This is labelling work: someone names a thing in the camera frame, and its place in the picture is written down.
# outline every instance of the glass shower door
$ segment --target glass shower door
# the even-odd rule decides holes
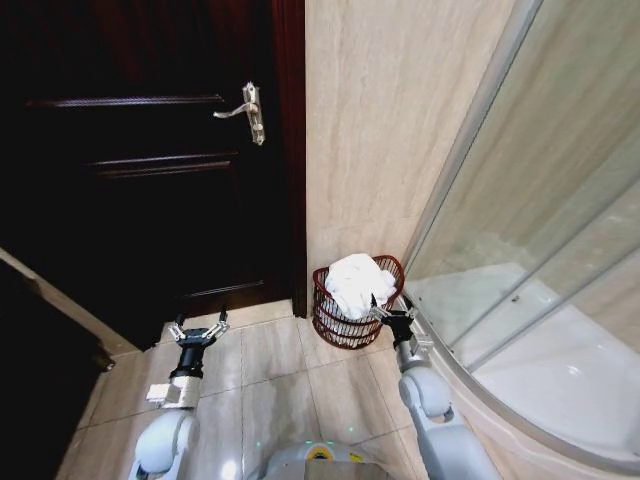
[[[542,3],[405,288],[499,400],[640,472],[638,24],[634,0]]]

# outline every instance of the red wire basket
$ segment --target red wire basket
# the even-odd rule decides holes
[[[381,270],[389,270],[395,277],[396,293],[394,293],[382,308],[391,308],[393,302],[404,287],[404,271],[402,265],[391,255],[373,257]],[[313,328],[322,339],[338,348],[356,350],[371,344],[382,328],[382,323],[375,317],[366,316],[358,320],[345,317],[331,294],[324,288],[324,281],[329,274],[329,267],[313,272]]]

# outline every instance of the silver door handle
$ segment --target silver door handle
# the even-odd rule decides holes
[[[249,127],[251,128],[253,143],[262,145],[265,140],[265,135],[258,87],[254,86],[251,82],[247,83],[242,87],[242,96],[244,97],[245,103],[240,105],[238,108],[231,110],[230,112],[213,112],[213,116],[215,118],[230,118],[245,112],[249,119]]]

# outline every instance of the floor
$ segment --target floor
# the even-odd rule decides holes
[[[217,315],[189,319],[207,326]],[[333,440],[359,448],[408,479],[426,479],[415,431],[397,391],[390,331],[369,347],[325,343],[289,302],[230,312],[232,329],[205,355],[197,416],[201,433],[190,479],[246,478],[287,443]],[[144,400],[163,383],[178,347],[163,335],[145,353],[116,358],[103,374],[58,479],[124,479],[138,435],[162,413]]]

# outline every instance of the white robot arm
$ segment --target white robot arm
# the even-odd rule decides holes
[[[411,413],[429,478],[500,479],[482,444],[453,406],[449,386],[427,367],[421,342],[410,328],[414,310],[389,312],[374,306],[372,313],[393,331],[393,345],[402,373],[398,383],[400,397]]]
[[[168,410],[151,422],[138,438],[129,480],[185,478],[187,456],[198,439],[194,411],[200,398],[202,358],[205,349],[229,330],[229,324],[225,307],[218,323],[209,329],[182,330],[183,322],[179,316],[169,327],[182,348],[178,366],[169,376],[170,383],[151,385],[147,393],[148,401]]]

